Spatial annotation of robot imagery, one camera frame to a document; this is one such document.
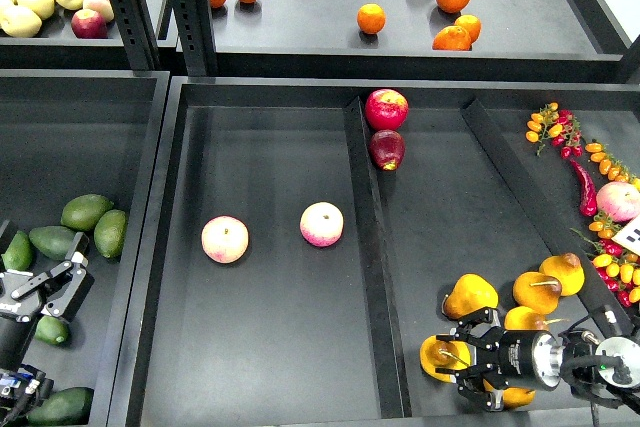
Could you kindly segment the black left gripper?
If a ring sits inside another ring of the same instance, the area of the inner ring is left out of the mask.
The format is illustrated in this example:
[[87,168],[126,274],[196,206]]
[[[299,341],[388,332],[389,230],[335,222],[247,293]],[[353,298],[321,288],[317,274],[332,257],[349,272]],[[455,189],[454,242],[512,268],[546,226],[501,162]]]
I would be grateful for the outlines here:
[[[13,240],[13,222],[0,227],[0,247]],[[35,335],[40,317],[50,316],[71,322],[78,313],[91,286],[84,255],[89,238],[75,235],[66,258],[38,275],[7,270],[1,273],[1,369],[17,371]]]

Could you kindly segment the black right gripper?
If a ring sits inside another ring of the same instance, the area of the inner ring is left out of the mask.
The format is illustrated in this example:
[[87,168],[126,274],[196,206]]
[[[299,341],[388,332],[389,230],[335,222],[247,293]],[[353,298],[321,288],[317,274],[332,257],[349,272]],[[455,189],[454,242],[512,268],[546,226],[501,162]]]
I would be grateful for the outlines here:
[[496,351],[496,364],[464,369],[436,367],[449,376],[457,392],[486,412],[504,409],[502,387],[552,391],[560,383],[563,346],[548,331],[506,330],[495,308],[484,307],[457,320],[448,334],[437,334],[444,342],[463,342],[484,351]]

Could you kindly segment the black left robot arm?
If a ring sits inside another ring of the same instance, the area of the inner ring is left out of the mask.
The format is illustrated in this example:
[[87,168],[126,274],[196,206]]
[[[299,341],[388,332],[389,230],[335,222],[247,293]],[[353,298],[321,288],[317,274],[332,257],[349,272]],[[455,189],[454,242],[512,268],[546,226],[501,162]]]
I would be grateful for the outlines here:
[[43,317],[70,322],[84,302],[93,276],[87,271],[89,238],[72,237],[63,260],[38,275],[1,269],[1,424],[42,405],[54,382],[24,362]]

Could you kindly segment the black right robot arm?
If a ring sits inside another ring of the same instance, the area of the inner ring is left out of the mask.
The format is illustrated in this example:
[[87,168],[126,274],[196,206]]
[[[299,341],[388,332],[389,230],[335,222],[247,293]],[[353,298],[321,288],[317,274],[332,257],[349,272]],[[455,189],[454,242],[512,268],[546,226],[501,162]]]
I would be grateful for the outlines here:
[[487,412],[516,408],[526,396],[562,383],[595,406],[639,411],[639,340],[618,333],[603,340],[576,324],[555,336],[547,330],[507,329],[494,308],[480,308],[447,334],[426,339],[425,373],[456,386]]

